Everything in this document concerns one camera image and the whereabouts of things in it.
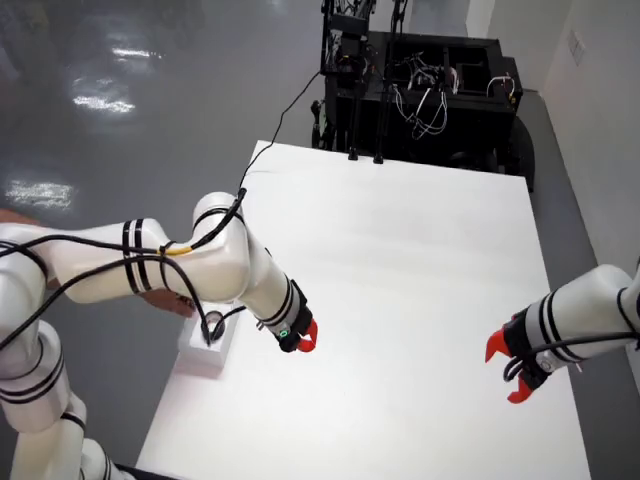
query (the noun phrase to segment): electronic wiring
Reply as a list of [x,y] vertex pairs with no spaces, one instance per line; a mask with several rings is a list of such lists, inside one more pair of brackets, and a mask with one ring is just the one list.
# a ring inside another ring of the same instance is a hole
[[409,69],[409,85],[407,90],[412,90],[414,85],[428,85],[432,88],[437,86],[440,72],[444,70],[442,65],[429,65],[422,60],[424,52],[416,52],[413,55],[395,62],[394,66],[405,65]]
[[548,343],[536,348],[532,348],[522,356],[513,357],[507,366],[504,368],[503,378],[505,382],[510,382],[518,376],[518,374],[524,368],[524,362],[526,359],[537,355],[538,353],[545,352],[547,350],[555,350],[557,348],[569,347],[571,345],[584,345],[588,343],[610,342],[613,340],[639,340],[640,334],[638,332],[619,332],[609,333],[602,335],[587,335],[584,337],[578,337],[568,340],[562,340],[560,342]]
[[497,82],[502,80],[502,84],[504,85],[504,82],[506,82],[507,80],[511,81],[511,92],[509,93],[509,98],[511,98],[513,96],[513,93],[516,91],[516,82],[513,78],[511,78],[508,75],[502,76],[502,77],[493,77],[491,79],[491,81],[489,82],[489,85],[487,85],[487,97],[489,96],[489,91],[491,89],[491,85],[493,84],[493,82]]
[[[410,115],[407,115],[404,112],[404,102],[402,100],[402,95],[400,94],[400,90],[398,89],[398,86],[394,84],[393,89],[396,94],[395,102],[396,102],[396,107],[398,109],[398,112],[407,123],[413,124],[413,130],[411,132],[411,135],[414,140],[420,140],[427,133],[429,135],[439,135],[445,130],[447,126],[447,121],[448,121],[447,96],[445,92],[440,92],[440,106],[438,107],[438,110],[436,111],[436,114],[433,116],[433,119],[431,120],[431,122],[429,124],[426,124],[420,118],[418,118],[418,115],[420,114],[420,111],[422,110],[422,105],[424,104],[425,99],[431,92],[431,89],[428,88],[425,91],[424,95],[422,96],[422,99],[420,100],[418,109],[416,110],[415,113],[412,113]],[[443,108],[444,108],[444,116],[443,116],[442,123],[439,126],[434,126],[434,123],[438,119],[438,116],[440,115],[440,112],[442,111]]]
[[453,86],[451,87],[451,90],[453,91],[454,95],[457,95],[458,89],[460,88],[460,78],[458,78],[458,71],[453,67],[449,67],[449,71],[451,72],[451,76],[453,77]]

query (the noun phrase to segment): person's arm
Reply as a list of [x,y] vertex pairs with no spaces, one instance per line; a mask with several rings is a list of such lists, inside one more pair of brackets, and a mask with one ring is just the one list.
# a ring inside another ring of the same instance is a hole
[[[41,225],[40,222],[33,218],[26,217],[20,213],[0,209],[0,223],[23,223],[26,225]],[[48,288],[57,288],[58,281],[53,279],[49,282]],[[168,290],[154,290],[152,292],[141,293],[140,296],[144,300],[156,308],[172,312],[182,317],[190,317],[193,314],[194,307],[191,299],[178,295]]]

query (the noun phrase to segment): white table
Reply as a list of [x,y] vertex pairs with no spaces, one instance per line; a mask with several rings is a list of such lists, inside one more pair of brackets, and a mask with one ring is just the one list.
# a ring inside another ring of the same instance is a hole
[[[259,142],[256,150],[264,145]],[[523,179],[276,145],[247,224],[319,325],[245,314],[223,371],[178,358],[137,467],[189,480],[588,479],[566,370],[524,404],[485,345],[548,291]]]

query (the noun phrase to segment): gray floor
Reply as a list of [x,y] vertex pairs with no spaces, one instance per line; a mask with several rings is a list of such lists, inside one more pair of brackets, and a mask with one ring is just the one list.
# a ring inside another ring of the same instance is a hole
[[[319,4],[0,1],[0,207],[61,228],[150,216],[186,237],[195,202],[233,191],[255,141],[271,136],[318,68]],[[444,4],[422,0],[416,11],[436,5]],[[280,141],[309,144],[308,108],[321,94],[317,81]],[[520,115],[535,143],[532,201],[556,288],[595,259],[544,103],[527,94]],[[46,318],[88,405],[88,435],[134,464],[175,359],[179,319],[135,298],[88,306],[62,299]],[[572,383],[593,478],[635,478],[640,397],[624,353],[584,369]],[[549,434],[562,432],[549,425]],[[0,478],[12,438],[0,420]]]

